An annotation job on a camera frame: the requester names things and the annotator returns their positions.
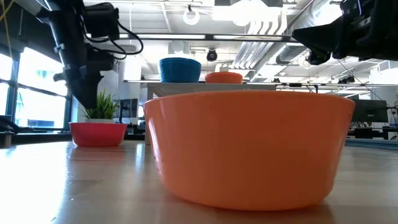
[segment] orange bowl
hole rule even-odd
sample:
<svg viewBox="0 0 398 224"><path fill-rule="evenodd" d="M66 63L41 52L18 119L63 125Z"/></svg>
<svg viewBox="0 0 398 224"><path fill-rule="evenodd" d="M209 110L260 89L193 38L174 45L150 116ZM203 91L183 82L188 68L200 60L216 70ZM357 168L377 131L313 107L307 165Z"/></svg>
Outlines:
<svg viewBox="0 0 398 224"><path fill-rule="evenodd" d="M242 84L243 76L234 72L213 72L205 76L206 83Z"/></svg>
<svg viewBox="0 0 398 224"><path fill-rule="evenodd" d="M73 142L77 146L118 146L124 139L126 124L69 123Z"/></svg>
<svg viewBox="0 0 398 224"><path fill-rule="evenodd" d="M145 104L165 188L236 210L321 202L332 190L353 110L339 96L284 91L191 93Z"/></svg>

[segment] table surface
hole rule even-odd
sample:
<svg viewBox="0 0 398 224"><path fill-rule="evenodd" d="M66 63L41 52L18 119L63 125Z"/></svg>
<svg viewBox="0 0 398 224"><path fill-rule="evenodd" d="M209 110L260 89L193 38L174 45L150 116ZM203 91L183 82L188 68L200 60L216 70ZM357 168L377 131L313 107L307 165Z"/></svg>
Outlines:
<svg viewBox="0 0 398 224"><path fill-rule="evenodd" d="M321 205L240 212L170 195L143 142L106 149L21 145L0 149L0 223L396 224L398 152L345 147L334 189Z"/></svg>

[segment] green plant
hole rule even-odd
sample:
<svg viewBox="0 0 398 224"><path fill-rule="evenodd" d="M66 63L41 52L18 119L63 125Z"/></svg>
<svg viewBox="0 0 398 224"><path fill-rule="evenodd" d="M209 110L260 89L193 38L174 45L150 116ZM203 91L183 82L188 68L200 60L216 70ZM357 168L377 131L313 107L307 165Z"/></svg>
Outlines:
<svg viewBox="0 0 398 224"><path fill-rule="evenodd" d="M95 109L86 109L84 117L87 119L112 119L118 108L111 95L106 95L106 89L97 95L97 107Z"/></svg>

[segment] security camera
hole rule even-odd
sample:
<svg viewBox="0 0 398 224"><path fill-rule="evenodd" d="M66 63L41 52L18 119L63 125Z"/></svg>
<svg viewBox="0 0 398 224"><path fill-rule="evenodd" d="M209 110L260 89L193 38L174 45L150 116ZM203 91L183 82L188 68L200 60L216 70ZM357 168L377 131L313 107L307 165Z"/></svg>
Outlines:
<svg viewBox="0 0 398 224"><path fill-rule="evenodd" d="M207 61L208 62L214 62L217 60L217 53L215 49L210 49L209 52L207 53Z"/></svg>

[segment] blue bowl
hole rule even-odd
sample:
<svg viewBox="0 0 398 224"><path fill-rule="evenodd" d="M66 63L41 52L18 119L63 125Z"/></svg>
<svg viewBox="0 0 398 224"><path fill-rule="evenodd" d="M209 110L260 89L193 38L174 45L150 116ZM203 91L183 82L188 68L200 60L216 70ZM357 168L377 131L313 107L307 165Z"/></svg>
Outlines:
<svg viewBox="0 0 398 224"><path fill-rule="evenodd" d="M160 60L159 70L161 82L197 83L201 64L188 58L165 58Z"/></svg>

